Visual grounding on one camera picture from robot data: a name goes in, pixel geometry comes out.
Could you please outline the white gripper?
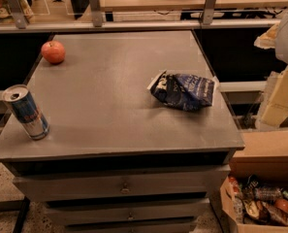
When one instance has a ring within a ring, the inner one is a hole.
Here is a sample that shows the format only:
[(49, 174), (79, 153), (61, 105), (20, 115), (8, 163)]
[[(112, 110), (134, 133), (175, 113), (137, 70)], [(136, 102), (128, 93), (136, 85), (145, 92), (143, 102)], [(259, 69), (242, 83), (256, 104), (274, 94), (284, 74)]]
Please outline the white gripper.
[[(277, 59), (288, 64), (288, 12), (261, 36), (254, 46), (268, 50), (275, 48)], [(255, 126), (259, 130), (274, 130), (288, 117), (288, 66), (281, 73), (271, 72), (263, 92)]]

